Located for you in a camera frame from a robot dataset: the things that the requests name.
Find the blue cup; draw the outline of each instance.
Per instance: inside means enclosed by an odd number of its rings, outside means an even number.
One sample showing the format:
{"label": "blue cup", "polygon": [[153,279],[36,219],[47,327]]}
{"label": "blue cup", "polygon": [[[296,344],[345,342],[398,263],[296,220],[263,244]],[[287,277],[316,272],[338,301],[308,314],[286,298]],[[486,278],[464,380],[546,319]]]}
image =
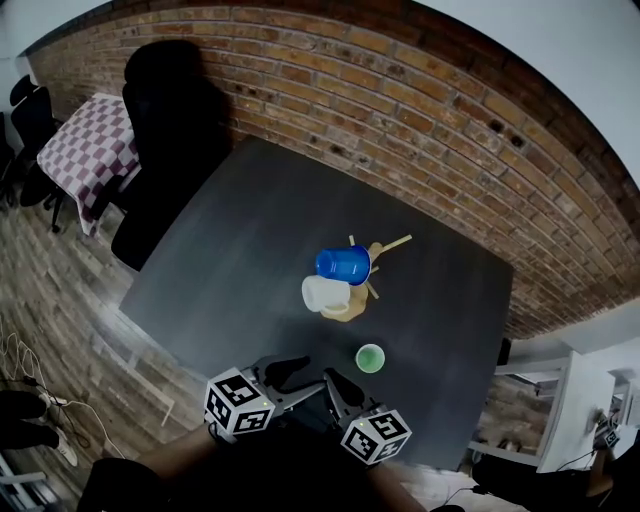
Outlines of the blue cup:
{"label": "blue cup", "polygon": [[371,273],[369,251],[361,245],[346,249],[324,249],[316,256],[316,273],[326,279],[359,286]]}

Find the plastic cup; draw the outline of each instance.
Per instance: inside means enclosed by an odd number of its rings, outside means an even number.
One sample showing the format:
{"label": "plastic cup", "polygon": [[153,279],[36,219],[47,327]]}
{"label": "plastic cup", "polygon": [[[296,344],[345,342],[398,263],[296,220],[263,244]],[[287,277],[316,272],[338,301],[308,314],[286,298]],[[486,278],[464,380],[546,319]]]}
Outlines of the plastic cup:
{"label": "plastic cup", "polygon": [[371,272],[369,251],[361,245],[345,249],[324,249],[316,256],[316,273],[327,279],[360,286]]}
{"label": "plastic cup", "polygon": [[356,354],[356,365],[364,373],[376,373],[384,366],[384,350],[378,345],[363,345]]}

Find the brick wall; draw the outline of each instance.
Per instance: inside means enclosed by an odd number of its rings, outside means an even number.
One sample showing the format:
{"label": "brick wall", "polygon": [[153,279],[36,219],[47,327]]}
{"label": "brick wall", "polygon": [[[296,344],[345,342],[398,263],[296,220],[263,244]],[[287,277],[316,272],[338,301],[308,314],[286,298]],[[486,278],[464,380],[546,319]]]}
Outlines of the brick wall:
{"label": "brick wall", "polygon": [[566,97],[466,25],[392,0],[120,0],[29,59],[65,118],[96,91],[120,94],[136,48],[173,38],[202,48],[231,98],[236,140],[254,134],[318,159],[511,263],[508,336],[639,294],[628,172]]}

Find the table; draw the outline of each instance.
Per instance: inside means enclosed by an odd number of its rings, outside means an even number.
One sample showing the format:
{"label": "table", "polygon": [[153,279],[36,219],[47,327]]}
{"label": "table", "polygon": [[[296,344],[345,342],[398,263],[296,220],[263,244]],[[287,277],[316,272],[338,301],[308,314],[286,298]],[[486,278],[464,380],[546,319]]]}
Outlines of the table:
{"label": "table", "polygon": [[472,441],[469,448],[495,457],[535,466],[538,473],[563,469],[583,469],[589,463],[595,429],[588,430],[598,409],[609,414],[615,378],[577,352],[550,361],[498,366],[496,375],[521,375],[532,372],[559,372],[558,387],[549,419],[535,455],[512,452]]}
{"label": "table", "polygon": [[114,176],[139,168],[131,120],[122,98],[94,94],[62,125],[37,157],[40,168],[78,205],[82,231],[93,235],[89,210]]}
{"label": "table", "polygon": [[[376,261],[380,299],[362,315],[339,323],[305,307],[301,283],[320,249],[406,234]],[[401,458],[456,468],[497,363],[511,280],[507,263],[424,213],[248,138],[182,211],[121,310],[211,377],[265,355],[310,355],[300,380],[336,368],[407,420]],[[369,342],[386,352],[373,375],[354,363]]]}

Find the white cup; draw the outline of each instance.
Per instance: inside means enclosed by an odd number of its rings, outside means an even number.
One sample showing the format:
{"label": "white cup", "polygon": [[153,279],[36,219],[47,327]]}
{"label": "white cup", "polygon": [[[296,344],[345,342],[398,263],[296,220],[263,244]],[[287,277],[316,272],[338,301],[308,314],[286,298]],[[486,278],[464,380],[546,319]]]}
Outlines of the white cup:
{"label": "white cup", "polygon": [[321,276],[308,276],[302,281],[302,298],[310,311],[324,311],[331,315],[340,315],[349,310],[351,288],[349,283],[326,279]]}

